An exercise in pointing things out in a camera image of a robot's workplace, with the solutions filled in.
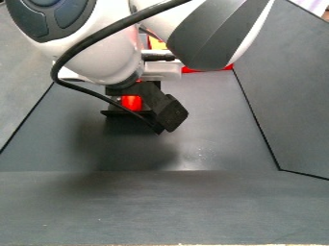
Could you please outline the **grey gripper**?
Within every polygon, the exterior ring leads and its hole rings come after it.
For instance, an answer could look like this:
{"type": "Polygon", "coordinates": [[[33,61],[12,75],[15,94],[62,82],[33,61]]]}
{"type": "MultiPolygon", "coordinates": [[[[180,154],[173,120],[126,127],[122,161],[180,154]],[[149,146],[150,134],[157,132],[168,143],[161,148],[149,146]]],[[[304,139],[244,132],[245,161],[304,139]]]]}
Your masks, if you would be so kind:
{"type": "Polygon", "coordinates": [[[106,86],[106,94],[110,96],[123,96],[123,95],[150,95],[161,89],[160,81],[141,81],[133,86],[126,88],[114,88],[113,86],[106,86]]]}

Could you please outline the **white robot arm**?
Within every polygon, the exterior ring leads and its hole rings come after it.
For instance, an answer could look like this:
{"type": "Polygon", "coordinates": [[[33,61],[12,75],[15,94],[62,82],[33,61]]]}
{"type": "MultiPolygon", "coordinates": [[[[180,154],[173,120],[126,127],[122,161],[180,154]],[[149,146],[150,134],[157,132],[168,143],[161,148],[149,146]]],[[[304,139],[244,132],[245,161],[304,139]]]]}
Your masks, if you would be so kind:
{"type": "Polygon", "coordinates": [[[27,40],[57,64],[102,86],[126,87],[152,68],[144,38],[157,36],[197,70],[234,63],[276,0],[6,0],[27,40]]]}

